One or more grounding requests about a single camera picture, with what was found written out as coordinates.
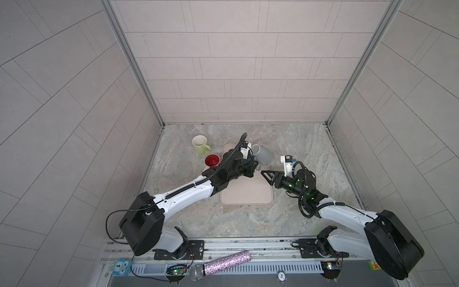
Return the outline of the grey mug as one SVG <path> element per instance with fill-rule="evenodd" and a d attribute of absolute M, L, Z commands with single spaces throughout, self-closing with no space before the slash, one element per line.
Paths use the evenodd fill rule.
<path fill-rule="evenodd" d="M 253 144 L 251 149 L 260 166 L 269 166 L 272 163 L 274 155 L 266 146 Z"/>

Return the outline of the white mug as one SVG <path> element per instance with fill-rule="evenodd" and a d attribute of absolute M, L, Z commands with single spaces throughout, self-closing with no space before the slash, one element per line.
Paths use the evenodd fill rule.
<path fill-rule="evenodd" d="M 207 168 L 216 167 L 220 164 L 221 158 L 217 154 L 208 154 L 204 158 L 204 163 Z"/>

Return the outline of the light green mug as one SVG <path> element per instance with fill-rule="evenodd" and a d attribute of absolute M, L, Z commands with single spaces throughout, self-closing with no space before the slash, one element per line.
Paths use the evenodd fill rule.
<path fill-rule="evenodd" d="M 197 135 L 192 139 L 193 147 L 197 154 L 205 155 L 211 151 L 208 145 L 208 139 L 204 135 Z"/>

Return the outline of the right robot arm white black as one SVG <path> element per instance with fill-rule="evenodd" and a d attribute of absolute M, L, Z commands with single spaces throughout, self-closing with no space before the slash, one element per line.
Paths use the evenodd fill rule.
<path fill-rule="evenodd" d="M 301 170 L 294 177 L 279 171 L 262 171 L 267 182 L 298 201 L 305 218 L 323 218 L 346 227 L 347 231 L 329 226 L 316 240 L 320 253 L 347 252 L 377 263 L 388 275 L 408 278 L 411 270 L 423 258 L 423 247 L 391 211 L 371 212 L 338 202 L 316 189 L 315 174 Z"/>

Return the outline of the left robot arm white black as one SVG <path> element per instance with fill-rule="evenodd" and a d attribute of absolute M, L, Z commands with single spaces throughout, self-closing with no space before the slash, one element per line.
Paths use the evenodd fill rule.
<path fill-rule="evenodd" d="M 231 149 L 219 166 L 205 170 L 189 184 L 156 196 L 147 192 L 138 195 L 119 223 L 134 255 L 159 250 L 182 258 L 189 240 L 180 228 L 166 227 L 166 221 L 193 203 L 221 192 L 233 179 L 252 178 L 258 165 L 254 155 L 245 157 Z"/>

